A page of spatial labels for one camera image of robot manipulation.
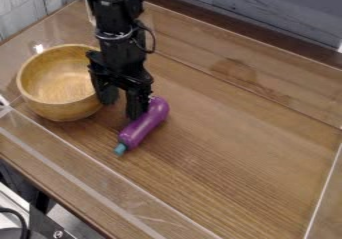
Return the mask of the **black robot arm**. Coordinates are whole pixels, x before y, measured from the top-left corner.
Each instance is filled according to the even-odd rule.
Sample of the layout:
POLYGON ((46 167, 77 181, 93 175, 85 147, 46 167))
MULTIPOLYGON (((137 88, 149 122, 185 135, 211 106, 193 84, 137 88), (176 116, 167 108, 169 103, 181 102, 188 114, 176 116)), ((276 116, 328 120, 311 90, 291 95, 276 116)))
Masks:
POLYGON ((148 110, 153 78, 144 68, 156 49, 152 30, 139 19, 143 0, 86 0, 94 18, 99 49, 85 53, 97 99, 111 105, 125 92, 125 115, 137 119, 148 110))

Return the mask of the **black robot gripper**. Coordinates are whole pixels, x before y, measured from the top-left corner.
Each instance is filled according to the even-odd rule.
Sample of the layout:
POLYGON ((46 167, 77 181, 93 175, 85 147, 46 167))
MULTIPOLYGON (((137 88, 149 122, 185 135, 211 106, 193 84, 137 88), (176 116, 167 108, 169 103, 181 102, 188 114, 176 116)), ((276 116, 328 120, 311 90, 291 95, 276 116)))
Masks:
POLYGON ((119 98, 119 89, 123 89, 125 114, 131 120, 136 120, 149 105, 153 78, 144 68, 144 62, 155 48, 147 48, 144 31, 120 34, 97 31, 96 38, 100 49, 89 50, 85 56, 97 99, 103 105, 112 105, 119 98))

